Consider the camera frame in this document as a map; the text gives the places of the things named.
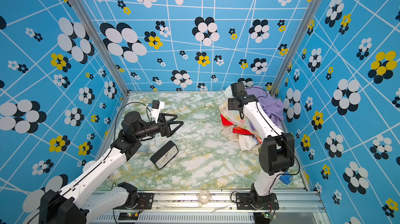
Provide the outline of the cream patterned cloth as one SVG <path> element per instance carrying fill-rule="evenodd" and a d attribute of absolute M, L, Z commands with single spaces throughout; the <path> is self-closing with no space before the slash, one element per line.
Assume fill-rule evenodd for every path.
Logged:
<path fill-rule="evenodd" d="M 238 111 L 228 110 L 227 99 L 225 99 L 223 103 L 219 106 L 219 110 L 222 122 L 221 134 L 230 141 L 238 142 L 239 145 L 246 145 L 242 134 L 234 133 L 233 128 L 240 127 L 244 130 L 250 130 L 251 128 L 249 120 L 246 117 L 244 119 L 241 119 Z"/>

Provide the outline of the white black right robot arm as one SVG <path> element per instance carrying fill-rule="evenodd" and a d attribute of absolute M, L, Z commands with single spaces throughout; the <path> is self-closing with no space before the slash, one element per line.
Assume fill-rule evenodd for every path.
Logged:
<path fill-rule="evenodd" d="M 246 92 L 242 82 L 231 84 L 232 97 L 228 99 L 228 110 L 238 111 L 255 127 L 262 144 L 259 149 L 260 174 L 252 184 L 249 200 L 251 209 L 278 209 L 273 188 L 280 177 L 295 164 L 294 137 L 278 128 L 262 109 L 258 99 Z"/>

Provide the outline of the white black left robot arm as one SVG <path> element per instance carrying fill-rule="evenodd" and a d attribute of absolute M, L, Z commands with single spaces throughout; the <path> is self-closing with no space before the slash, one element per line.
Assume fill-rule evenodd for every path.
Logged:
<path fill-rule="evenodd" d="M 156 134 L 170 137 L 183 124 L 176 114 L 160 113 L 151 122 L 145 122 L 136 111 L 126 114 L 122 130 L 105 154 L 71 183 L 59 190 L 47 191 L 33 219 L 40 224 L 88 224 L 118 207 L 141 207 L 137 188 L 127 182 L 92 200 L 89 197 L 112 172 L 134 156 L 143 140 Z"/>

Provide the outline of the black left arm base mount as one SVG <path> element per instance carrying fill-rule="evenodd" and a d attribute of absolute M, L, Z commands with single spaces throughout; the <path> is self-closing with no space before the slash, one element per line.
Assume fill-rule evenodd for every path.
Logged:
<path fill-rule="evenodd" d="M 130 194 L 126 201 L 126 204 L 122 206 L 122 209 L 137 209 L 147 210 L 151 209 L 154 202 L 153 193 L 139 192 L 136 194 Z"/>

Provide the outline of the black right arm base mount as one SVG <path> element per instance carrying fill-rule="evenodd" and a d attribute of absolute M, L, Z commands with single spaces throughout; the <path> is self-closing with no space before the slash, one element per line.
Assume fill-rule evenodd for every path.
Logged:
<path fill-rule="evenodd" d="M 233 203 L 238 210 L 278 210 L 279 203 L 275 193 L 267 196 L 258 196 L 256 192 L 235 193 Z"/>

